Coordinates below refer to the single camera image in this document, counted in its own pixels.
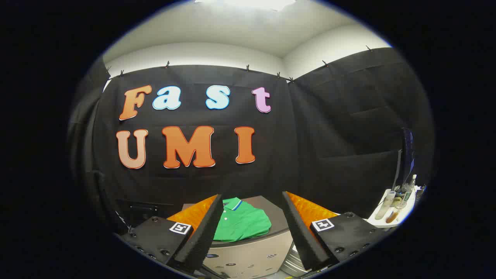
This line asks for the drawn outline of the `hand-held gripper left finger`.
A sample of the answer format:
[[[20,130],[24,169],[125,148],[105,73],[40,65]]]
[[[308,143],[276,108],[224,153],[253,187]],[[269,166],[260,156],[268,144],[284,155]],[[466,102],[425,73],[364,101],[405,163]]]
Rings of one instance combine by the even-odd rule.
[[[118,238],[166,269],[193,276],[212,245],[224,210],[222,201],[216,194],[171,217],[151,216]]]

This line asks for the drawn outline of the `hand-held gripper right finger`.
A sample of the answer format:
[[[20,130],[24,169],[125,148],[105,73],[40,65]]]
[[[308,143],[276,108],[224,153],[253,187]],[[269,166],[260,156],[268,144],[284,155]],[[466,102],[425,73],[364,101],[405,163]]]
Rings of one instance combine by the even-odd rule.
[[[287,191],[282,192],[282,199],[284,216],[306,270],[349,261],[387,236],[354,212],[337,214]]]

